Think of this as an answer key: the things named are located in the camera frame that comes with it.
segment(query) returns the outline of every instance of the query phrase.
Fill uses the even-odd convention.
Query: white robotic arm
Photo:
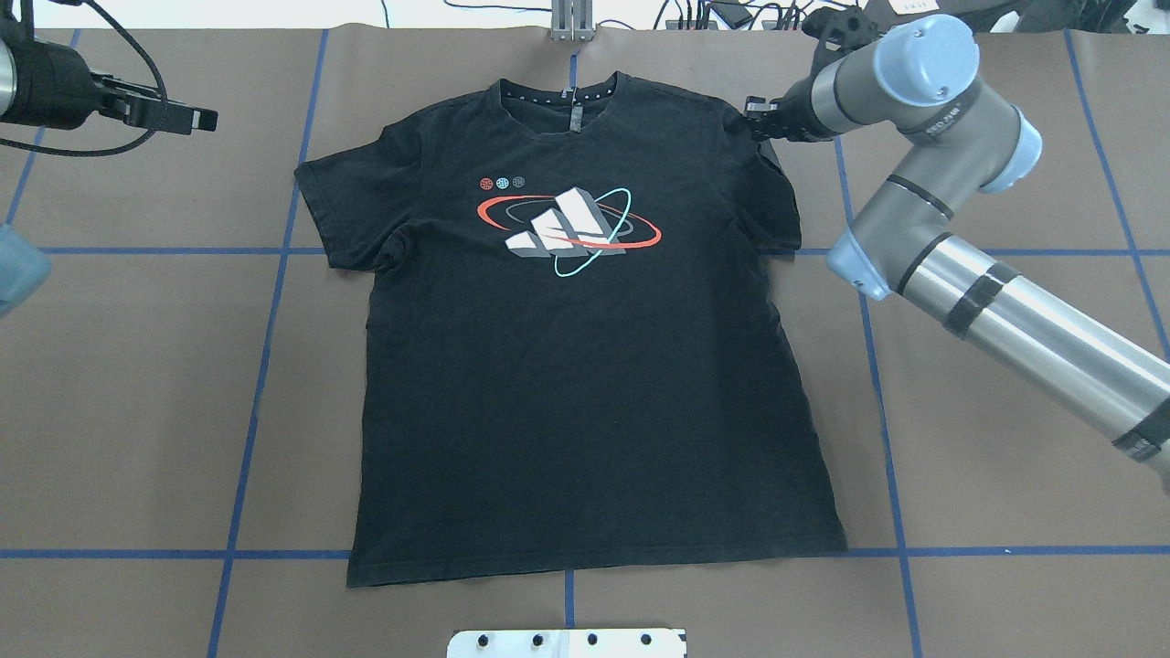
[[[783,98],[749,98],[746,112],[759,138],[831,139],[890,121],[914,144],[830,268],[870,299],[902,295],[1034,382],[1157,471],[1170,495],[1170,365],[947,231],[976,191],[1000,192],[1031,171],[1041,148],[1023,112],[977,76],[971,30],[941,14],[873,41],[860,12],[834,14],[820,36],[821,47],[845,44],[827,56],[835,61],[823,56]]]

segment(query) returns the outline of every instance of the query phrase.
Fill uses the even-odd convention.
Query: clothing label
[[[573,132],[581,131],[581,115],[585,114],[584,105],[577,103],[573,105],[573,111],[569,116],[569,130]]]
[[[938,11],[938,2],[936,0],[889,0],[889,6],[900,16]]]

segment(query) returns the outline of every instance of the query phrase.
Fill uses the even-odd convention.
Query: t-shirt
[[[349,587],[846,548],[757,256],[792,187],[729,104],[501,80],[296,178],[374,273]]]

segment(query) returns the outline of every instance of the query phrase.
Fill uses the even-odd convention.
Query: metal clamp
[[[552,0],[553,41],[593,41],[593,0]]]

